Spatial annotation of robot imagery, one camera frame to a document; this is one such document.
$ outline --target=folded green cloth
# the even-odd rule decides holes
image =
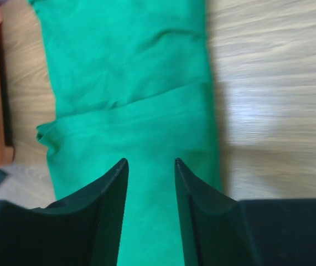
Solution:
[[[129,162],[119,266],[182,266],[174,159],[220,189],[202,0],[29,0],[56,120],[38,127],[57,198]]]

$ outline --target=wood grain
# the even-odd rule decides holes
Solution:
[[[209,48],[226,192],[316,197],[316,1],[210,0]],[[54,118],[39,23],[25,0],[2,7],[16,160],[0,197],[53,200],[35,127]]]

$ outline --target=wooden surface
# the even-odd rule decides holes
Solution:
[[[16,160],[0,198],[46,205],[53,191],[35,127],[54,118],[39,24],[2,7]],[[316,1],[211,0],[226,191],[235,199],[316,197]]]

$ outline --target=green towel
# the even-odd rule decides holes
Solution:
[[[29,0],[56,120],[38,127],[63,198],[129,161],[119,266],[182,266],[180,157],[220,189],[203,0]]]

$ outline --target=green fabric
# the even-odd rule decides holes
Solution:
[[[119,266],[182,266],[174,159],[220,189],[202,0],[29,0],[56,120],[38,127],[57,198],[129,162]]]

